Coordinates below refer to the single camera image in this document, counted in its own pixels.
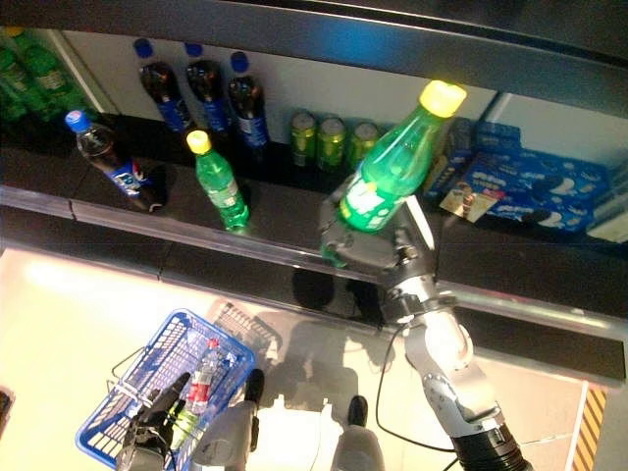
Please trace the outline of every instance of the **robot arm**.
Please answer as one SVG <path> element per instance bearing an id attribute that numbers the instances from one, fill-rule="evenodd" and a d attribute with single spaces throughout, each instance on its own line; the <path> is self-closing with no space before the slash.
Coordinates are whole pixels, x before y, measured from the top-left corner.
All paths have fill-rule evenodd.
<path id="1" fill-rule="evenodd" d="M 436 289 L 430 250 L 417 247 L 405 227 L 377 235 L 353 230 L 336 216 L 340 194 L 342 187 L 321 209 L 323 253 L 337 266 L 378 275 L 386 291 L 384 316 L 407 323 L 406 357 L 421 374 L 424 393 L 463 469 L 532 471 L 474 360 L 469 334 L 453 315 L 455 299 Z"/>

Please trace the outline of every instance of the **shopping basket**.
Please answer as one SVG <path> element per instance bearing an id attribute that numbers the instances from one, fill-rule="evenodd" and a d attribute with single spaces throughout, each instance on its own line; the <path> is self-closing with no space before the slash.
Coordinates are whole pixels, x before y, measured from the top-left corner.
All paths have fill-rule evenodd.
<path id="1" fill-rule="evenodd" d="M 115 469 L 131 418 L 142 405 L 150 405 L 148 397 L 153 390 L 168 387 L 184 372 L 193 373 L 209 339 L 219 340 L 219 355 L 228 361 L 219 362 L 207 412 L 196 430 L 172 454 L 174 459 L 167 460 L 166 469 L 186 471 L 202 430 L 228 405 L 253 369 L 255 358 L 249 348 L 185 309 L 168 316 L 148 345 L 137 352 L 127 372 L 112 383 L 107 397 L 78 430 L 78 448 Z"/>

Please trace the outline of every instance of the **yellow and black warning stripe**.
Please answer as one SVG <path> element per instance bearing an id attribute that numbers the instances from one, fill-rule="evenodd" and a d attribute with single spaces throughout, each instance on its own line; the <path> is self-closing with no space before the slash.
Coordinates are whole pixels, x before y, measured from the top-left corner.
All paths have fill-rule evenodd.
<path id="1" fill-rule="evenodd" d="M 573 455 L 572 471 L 593 471 L 605 406 L 606 393 L 600 389 L 589 387 L 582 410 L 582 422 L 580 423 L 576 452 Z"/>

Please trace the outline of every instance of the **robotic hand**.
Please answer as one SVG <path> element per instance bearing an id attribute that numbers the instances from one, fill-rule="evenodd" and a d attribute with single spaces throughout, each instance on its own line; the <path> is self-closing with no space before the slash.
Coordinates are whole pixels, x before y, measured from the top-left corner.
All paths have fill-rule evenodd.
<path id="1" fill-rule="evenodd" d="M 153 392 L 150 407 L 142 406 L 131 419 L 123 448 L 116 458 L 117 471 L 161 471 L 170 452 L 173 440 L 173 421 L 169 418 L 171 409 L 189 380 L 189 373 L 183 373 L 161 394 Z"/>
<path id="2" fill-rule="evenodd" d="M 431 251 L 411 239 L 416 231 L 411 224 L 396 223 L 397 216 L 376 235 L 353 230 L 337 216 L 343 190 L 341 186 L 321 208 L 323 253 L 337 266 L 377 275 L 386 291 L 385 319 L 407 323 L 406 358 L 421 375 L 424 393 L 462 468 L 533 471 L 474 361 L 469 334 L 453 315 L 455 298 L 436 289 Z"/>

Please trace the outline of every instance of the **yellow bottle cap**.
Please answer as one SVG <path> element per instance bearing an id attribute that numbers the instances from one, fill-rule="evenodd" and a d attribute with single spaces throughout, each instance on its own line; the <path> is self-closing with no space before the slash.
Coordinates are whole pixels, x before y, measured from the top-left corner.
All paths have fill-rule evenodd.
<path id="1" fill-rule="evenodd" d="M 24 32 L 24 28 L 21 26 L 4 26 L 4 32 L 6 32 L 9 37 L 16 37 Z"/>
<path id="2" fill-rule="evenodd" d="M 419 96 L 419 103 L 430 113 L 441 118 L 453 116 L 467 92 L 457 85 L 440 80 L 432 80 Z"/>
<path id="3" fill-rule="evenodd" d="M 192 131 L 185 140 L 187 140 L 189 149 L 195 154 L 204 154 L 212 148 L 212 143 L 205 131 Z"/>

